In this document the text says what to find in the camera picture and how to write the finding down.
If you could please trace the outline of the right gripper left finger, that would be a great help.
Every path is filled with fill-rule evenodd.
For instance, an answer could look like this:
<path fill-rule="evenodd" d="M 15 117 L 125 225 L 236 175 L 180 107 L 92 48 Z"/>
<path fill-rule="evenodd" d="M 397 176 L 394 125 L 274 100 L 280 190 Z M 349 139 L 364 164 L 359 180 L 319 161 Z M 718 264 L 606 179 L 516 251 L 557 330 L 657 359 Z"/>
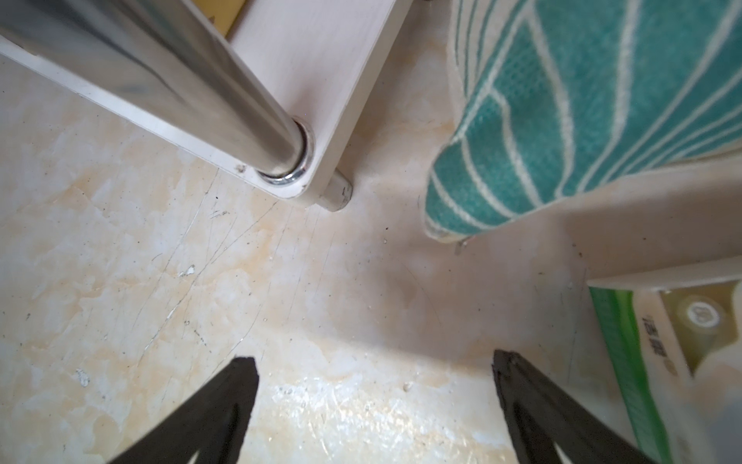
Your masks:
<path fill-rule="evenodd" d="M 236 463 L 259 387 L 255 359 L 237 357 L 114 463 Z"/>

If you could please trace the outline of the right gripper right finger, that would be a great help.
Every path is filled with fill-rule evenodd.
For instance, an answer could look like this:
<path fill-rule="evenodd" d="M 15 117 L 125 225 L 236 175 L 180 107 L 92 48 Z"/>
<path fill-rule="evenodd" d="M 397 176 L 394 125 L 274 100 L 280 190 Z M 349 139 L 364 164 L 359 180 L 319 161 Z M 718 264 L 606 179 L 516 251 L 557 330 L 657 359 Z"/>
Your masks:
<path fill-rule="evenodd" d="M 521 463 L 650 463 L 520 354 L 497 350 L 494 382 Z"/>

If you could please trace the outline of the white tissue pack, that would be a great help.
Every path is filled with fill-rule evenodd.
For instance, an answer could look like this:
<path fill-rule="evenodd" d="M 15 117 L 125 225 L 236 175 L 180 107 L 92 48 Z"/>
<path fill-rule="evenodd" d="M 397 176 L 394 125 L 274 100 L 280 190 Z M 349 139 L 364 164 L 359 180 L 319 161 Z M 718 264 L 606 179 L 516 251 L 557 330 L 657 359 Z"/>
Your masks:
<path fill-rule="evenodd" d="M 639 449 L 740 462 L 740 257 L 587 285 Z"/>

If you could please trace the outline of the gold tissue pack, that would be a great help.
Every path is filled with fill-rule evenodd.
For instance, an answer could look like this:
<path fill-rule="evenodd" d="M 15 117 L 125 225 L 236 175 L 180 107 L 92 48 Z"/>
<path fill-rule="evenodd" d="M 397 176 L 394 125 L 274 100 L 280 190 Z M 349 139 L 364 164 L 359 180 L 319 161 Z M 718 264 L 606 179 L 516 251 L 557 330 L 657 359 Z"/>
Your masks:
<path fill-rule="evenodd" d="M 192 0 L 192 3 L 222 36 L 227 37 L 247 0 Z"/>

